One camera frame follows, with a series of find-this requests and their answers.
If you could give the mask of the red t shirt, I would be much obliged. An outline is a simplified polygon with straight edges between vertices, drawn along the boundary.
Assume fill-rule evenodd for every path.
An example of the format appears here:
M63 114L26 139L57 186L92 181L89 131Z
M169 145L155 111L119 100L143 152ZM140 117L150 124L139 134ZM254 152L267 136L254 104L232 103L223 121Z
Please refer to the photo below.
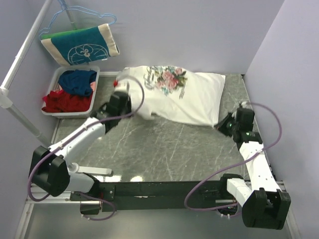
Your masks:
M64 90L51 91L43 97L45 106L42 110L47 113L85 112L89 109L93 94L90 96L71 95Z

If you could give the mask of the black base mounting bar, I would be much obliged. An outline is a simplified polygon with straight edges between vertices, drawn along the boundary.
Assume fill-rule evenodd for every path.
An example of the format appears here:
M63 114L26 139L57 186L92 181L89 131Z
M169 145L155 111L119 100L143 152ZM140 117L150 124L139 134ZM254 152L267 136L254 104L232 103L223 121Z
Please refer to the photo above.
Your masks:
M119 210L184 209L187 194L197 181L175 182L101 182L89 196L113 203ZM221 181L207 181L191 194L187 205L211 208L234 203Z

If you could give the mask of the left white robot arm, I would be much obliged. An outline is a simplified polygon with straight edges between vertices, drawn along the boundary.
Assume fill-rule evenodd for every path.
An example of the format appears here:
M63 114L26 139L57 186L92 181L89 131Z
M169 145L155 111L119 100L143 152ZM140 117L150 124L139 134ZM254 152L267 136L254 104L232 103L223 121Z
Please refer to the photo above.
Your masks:
M28 187L35 184L53 197L64 191L75 191L82 192L88 200L96 199L100 193L98 180L80 172L73 160L97 138L116 127L122 118L131 114L128 92L113 92L110 100L74 132L49 148L40 146L33 152Z

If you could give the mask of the navy blue t shirt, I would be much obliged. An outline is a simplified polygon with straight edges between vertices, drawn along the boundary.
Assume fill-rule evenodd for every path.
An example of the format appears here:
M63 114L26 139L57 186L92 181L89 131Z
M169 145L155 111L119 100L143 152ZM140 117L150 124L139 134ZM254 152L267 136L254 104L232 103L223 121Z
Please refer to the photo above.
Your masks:
M68 94L89 97L95 91L96 77L93 70L68 70L61 74L58 84Z

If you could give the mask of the white clothes rack frame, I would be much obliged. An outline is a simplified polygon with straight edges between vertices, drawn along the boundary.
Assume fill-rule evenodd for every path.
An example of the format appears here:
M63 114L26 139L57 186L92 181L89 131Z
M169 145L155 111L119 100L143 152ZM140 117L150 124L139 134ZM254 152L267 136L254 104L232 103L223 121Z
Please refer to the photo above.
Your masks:
M42 0L3 0L0 6L0 79L4 80L27 34L43 7ZM83 123L83 119L57 119L42 113L46 95L58 64L34 38L9 88L8 97L45 137L62 139ZM0 110L0 175L28 181L34 150L40 141L6 109Z

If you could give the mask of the teal cartoon towel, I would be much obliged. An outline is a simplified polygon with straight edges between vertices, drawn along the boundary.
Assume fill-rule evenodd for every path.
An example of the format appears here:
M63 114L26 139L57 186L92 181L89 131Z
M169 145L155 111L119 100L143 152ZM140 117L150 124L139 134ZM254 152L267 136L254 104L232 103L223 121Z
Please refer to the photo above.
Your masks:
M80 65L120 54L107 23L57 33L42 39L41 43L61 66Z

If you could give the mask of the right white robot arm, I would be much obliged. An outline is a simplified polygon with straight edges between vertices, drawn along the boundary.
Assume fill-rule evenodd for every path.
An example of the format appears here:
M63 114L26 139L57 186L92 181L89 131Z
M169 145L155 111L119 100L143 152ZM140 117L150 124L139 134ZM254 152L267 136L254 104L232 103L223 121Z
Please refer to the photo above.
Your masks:
M225 199L232 196L241 206L242 219L249 228L281 230L291 205L291 197L283 192L275 180L265 156L260 134L253 131L255 113L240 106L229 113L215 128L231 137L244 159L250 185L235 174L223 174L219 194Z

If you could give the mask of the white floral t shirt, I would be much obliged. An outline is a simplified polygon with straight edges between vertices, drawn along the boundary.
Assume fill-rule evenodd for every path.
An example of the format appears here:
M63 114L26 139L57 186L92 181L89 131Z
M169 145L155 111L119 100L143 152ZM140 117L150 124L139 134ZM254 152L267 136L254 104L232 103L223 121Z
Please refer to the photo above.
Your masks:
M128 80L132 110L145 120L214 126L219 120L226 77L176 66L127 67L117 80Z

